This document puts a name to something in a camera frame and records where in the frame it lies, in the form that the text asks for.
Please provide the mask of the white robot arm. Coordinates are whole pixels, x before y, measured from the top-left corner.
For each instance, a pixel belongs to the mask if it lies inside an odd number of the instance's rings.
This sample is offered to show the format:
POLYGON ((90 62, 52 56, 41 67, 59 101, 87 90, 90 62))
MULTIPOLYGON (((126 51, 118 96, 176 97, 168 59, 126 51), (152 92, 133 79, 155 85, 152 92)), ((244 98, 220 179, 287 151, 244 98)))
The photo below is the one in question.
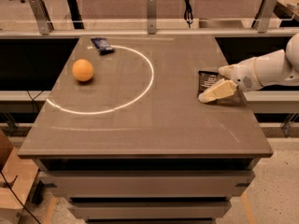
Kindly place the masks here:
POLYGON ((201 103, 233 96, 237 90, 258 91, 272 85, 299 85, 299 34, 294 35, 285 49, 218 69, 220 80, 198 95, 201 103))

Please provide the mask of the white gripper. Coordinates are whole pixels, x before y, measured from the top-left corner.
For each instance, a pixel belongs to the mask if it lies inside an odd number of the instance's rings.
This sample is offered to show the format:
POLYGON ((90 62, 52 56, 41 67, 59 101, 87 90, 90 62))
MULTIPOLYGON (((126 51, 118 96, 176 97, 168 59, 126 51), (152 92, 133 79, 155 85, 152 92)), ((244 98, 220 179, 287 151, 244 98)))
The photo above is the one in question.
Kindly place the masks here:
POLYGON ((219 74, 223 77, 232 79, 220 79, 211 87, 207 88, 198 96, 201 103, 209 103, 222 98, 227 98, 235 94, 238 88, 242 91, 257 91, 261 85, 256 69, 256 57, 246 59, 238 64, 225 65, 218 69, 219 74))

